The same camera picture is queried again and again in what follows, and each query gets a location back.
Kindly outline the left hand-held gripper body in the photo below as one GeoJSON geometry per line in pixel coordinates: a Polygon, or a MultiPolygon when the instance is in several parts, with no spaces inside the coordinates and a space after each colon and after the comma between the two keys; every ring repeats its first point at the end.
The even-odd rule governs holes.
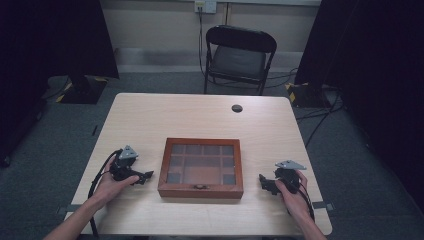
{"type": "Polygon", "coordinates": [[[131,168],[137,157],[138,153],[129,145],[126,145],[123,149],[119,149],[109,168],[113,179],[122,181],[130,176],[138,176],[139,173],[131,168]]]}

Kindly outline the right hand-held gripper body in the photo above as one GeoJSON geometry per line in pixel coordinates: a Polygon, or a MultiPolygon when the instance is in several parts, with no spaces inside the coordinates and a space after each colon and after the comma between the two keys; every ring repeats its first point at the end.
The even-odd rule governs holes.
{"type": "Polygon", "coordinates": [[[277,162],[275,166],[275,177],[285,184],[290,193],[297,193],[300,187],[297,170],[306,170],[306,167],[293,160],[277,162]]]}

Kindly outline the wooden box with glass lid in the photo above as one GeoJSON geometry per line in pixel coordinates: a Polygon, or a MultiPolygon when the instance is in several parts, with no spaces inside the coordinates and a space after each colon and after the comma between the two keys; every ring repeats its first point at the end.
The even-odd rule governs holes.
{"type": "Polygon", "coordinates": [[[240,141],[168,138],[157,190],[169,198],[241,199],[240,141]]]}

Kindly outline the person's right hand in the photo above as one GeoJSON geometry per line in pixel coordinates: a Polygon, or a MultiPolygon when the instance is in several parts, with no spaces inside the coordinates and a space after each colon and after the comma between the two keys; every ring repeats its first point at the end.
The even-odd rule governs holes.
{"type": "Polygon", "coordinates": [[[300,183],[299,191],[296,194],[291,193],[279,180],[276,180],[275,184],[282,194],[282,202],[285,204],[295,222],[298,225],[313,223],[314,220],[310,215],[310,208],[307,203],[307,178],[299,170],[297,170],[296,173],[299,176],[300,183]]]}

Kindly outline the person's left hand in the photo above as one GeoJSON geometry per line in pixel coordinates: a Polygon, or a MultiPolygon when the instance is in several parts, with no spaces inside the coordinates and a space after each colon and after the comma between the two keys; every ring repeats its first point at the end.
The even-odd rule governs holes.
{"type": "Polygon", "coordinates": [[[138,180],[139,177],[137,175],[132,175],[124,180],[116,181],[113,179],[109,168],[106,168],[101,175],[99,185],[86,203],[91,209],[97,211],[114,199],[123,189],[136,183],[138,180]]]}

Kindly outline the grey tape strip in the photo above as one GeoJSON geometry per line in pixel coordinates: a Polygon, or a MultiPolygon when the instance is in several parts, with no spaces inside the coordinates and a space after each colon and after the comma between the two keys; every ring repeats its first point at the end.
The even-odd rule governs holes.
{"type": "Polygon", "coordinates": [[[75,212],[81,207],[81,204],[68,204],[66,206],[60,206],[56,213],[60,215],[65,215],[68,212],[75,212]]]}
{"type": "Polygon", "coordinates": [[[333,211],[335,206],[331,202],[319,201],[313,202],[312,206],[314,209],[326,209],[327,211],[333,211]]]}

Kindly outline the black stand base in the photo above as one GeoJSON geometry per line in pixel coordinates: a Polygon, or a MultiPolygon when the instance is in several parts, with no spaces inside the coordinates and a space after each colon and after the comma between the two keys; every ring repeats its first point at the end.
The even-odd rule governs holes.
{"type": "Polygon", "coordinates": [[[298,108],[330,108],[331,104],[324,91],[308,83],[286,84],[288,98],[294,107],[298,108]]]}
{"type": "Polygon", "coordinates": [[[96,104],[108,83],[105,78],[86,75],[70,75],[69,80],[57,103],[96,104]]]}

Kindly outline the black folding chair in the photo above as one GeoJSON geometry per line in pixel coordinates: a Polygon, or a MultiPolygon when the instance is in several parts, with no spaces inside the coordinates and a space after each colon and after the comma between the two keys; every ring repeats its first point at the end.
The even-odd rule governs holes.
{"type": "Polygon", "coordinates": [[[227,79],[257,86],[263,94],[276,40],[268,33],[247,28],[218,25],[206,32],[204,92],[209,78],[227,79]]]}

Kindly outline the black curtain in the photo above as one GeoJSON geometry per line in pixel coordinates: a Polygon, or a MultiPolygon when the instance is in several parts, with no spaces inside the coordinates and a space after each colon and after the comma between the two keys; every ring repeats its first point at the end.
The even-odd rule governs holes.
{"type": "Polygon", "coordinates": [[[70,75],[119,77],[100,0],[0,0],[0,167],[70,75]]]}
{"type": "Polygon", "coordinates": [[[424,212],[424,0],[321,0],[295,81],[341,89],[424,212]]]}

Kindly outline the white wall socket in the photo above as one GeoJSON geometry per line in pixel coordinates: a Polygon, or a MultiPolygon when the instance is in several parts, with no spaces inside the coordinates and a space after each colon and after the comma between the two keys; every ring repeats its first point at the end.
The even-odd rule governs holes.
{"type": "Polygon", "coordinates": [[[194,2],[196,13],[215,14],[217,12],[217,2],[213,0],[196,0],[194,2]]]}

